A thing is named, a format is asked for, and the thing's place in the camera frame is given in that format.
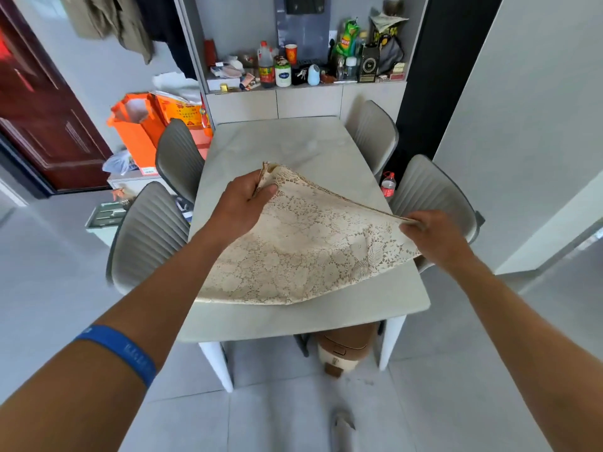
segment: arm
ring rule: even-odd
[[[556,452],[603,449],[603,364],[540,317],[471,251],[441,211],[401,225],[469,297],[524,401]]]
[[[94,323],[125,334],[159,371],[222,251],[258,221],[276,186],[252,198],[259,171],[230,182],[207,224]],[[0,407],[0,449],[117,450],[145,396],[136,373],[90,341],[64,347]]]

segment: green snack bag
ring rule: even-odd
[[[358,30],[360,29],[357,21],[358,17],[355,20],[348,20],[345,22],[344,33],[335,47],[335,51],[345,57],[354,55],[354,48],[352,45],[354,44],[354,40],[356,39],[356,35],[358,35]]]

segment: hand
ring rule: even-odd
[[[272,184],[253,196],[259,181],[260,170],[230,181],[205,224],[205,228],[212,232],[212,238],[223,243],[224,247],[253,228],[264,205],[279,189],[276,184]]]
[[[400,230],[417,245],[429,260],[450,272],[456,266],[477,260],[456,224],[443,211],[415,211],[405,216],[421,222],[425,229],[415,225],[400,225]]]

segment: black box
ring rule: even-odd
[[[379,46],[365,45],[362,48],[360,57],[360,72],[358,74],[359,83],[373,83],[377,77],[377,68],[379,65]]]

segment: chair leg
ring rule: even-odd
[[[381,346],[381,357],[379,358],[379,369],[384,371],[389,363],[391,351],[394,350],[398,335],[404,325],[406,316],[394,317],[385,321],[385,333],[383,334],[383,345]]]
[[[309,357],[310,352],[307,350],[307,342],[310,340],[310,334],[306,334],[306,337],[303,334],[294,334],[293,337],[296,339],[297,346],[302,351],[303,356]]]
[[[224,355],[222,344],[218,341],[200,342],[199,347],[203,351],[209,364],[212,365],[216,376],[218,376],[218,379],[222,382],[224,390],[231,394],[233,391],[232,379],[230,378],[228,365],[226,365],[226,356]]]

